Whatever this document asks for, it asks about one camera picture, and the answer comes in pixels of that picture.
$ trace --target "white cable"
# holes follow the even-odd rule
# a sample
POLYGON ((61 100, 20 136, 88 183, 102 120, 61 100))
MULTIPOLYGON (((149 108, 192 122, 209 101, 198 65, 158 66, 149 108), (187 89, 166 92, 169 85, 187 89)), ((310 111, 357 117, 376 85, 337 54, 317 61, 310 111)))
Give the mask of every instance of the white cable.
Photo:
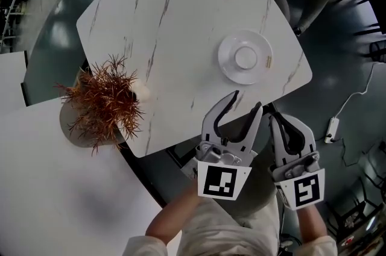
POLYGON ((369 78, 367 79, 367 84, 366 84, 366 88, 363 92, 355 92, 355 93, 352 93, 348 98, 347 100, 344 102, 344 104, 342 105, 342 107, 339 109, 338 113, 333 117, 333 118, 336 118, 339 116, 339 114, 342 112, 344 106, 346 106, 347 102, 349 101, 349 99, 354 96, 354 95, 364 95, 367 93, 367 89, 369 88, 369 84, 370 84, 370 81, 372 80, 372 77, 373 77, 373 70, 374 70, 374 66, 376 66, 377 64, 384 64, 384 62, 377 62, 377 63, 374 63, 373 66, 372 66, 372 70, 370 72, 370 75, 369 75, 369 78))

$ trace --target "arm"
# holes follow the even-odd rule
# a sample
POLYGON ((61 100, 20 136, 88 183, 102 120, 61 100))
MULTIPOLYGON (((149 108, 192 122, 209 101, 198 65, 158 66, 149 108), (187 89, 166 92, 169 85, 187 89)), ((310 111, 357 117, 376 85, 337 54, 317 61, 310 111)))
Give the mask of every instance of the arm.
POLYGON ((297 217, 304 243, 327 236, 326 224, 314 205, 297 210, 297 217))
POLYGON ((158 238, 167 245, 184 227, 200 203, 197 186, 196 179, 182 195, 170 202, 150 223, 146 236, 158 238))

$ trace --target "white shirt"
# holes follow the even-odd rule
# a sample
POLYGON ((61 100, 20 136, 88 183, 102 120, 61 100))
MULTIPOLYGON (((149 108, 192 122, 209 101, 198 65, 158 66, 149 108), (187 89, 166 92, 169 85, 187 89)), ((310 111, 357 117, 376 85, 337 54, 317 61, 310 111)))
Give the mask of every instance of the white shirt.
MULTIPOLYGON (((178 256, 276 256, 279 212, 276 197, 262 210, 235 221, 212 199, 204 199, 183 229, 178 256)), ((300 246, 296 256, 336 256, 329 236, 300 246)), ((167 256, 165 244, 153 237, 130 238, 123 256, 167 256)))

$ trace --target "dried plant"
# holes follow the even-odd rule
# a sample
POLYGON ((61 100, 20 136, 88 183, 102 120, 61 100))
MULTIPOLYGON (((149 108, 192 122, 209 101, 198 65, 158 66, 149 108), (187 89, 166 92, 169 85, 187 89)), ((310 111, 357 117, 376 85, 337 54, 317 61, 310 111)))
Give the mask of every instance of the dried plant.
POLYGON ((101 66, 93 65, 91 70, 81 71, 74 88, 58 84, 64 90, 63 102, 70 102, 77 109, 77 120, 69 125, 82 131, 81 136, 93 135, 93 150, 106 140, 118 145, 116 123, 122 127, 122 134, 133 138, 139 132, 142 114, 139 101, 131 91, 136 72, 127 76, 124 72, 125 58, 110 56, 101 66))

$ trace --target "power strip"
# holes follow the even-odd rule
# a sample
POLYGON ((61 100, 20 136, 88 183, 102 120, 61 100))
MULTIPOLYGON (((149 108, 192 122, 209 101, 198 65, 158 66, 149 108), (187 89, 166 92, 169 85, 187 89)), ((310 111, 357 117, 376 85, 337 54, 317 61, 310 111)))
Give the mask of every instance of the power strip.
POLYGON ((325 143, 334 142, 335 136, 337 135, 338 125, 339 125, 339 119, 336 117, 332 117, 330 119, 330 124, 327 129, 326 137, 324 138, 325 143))

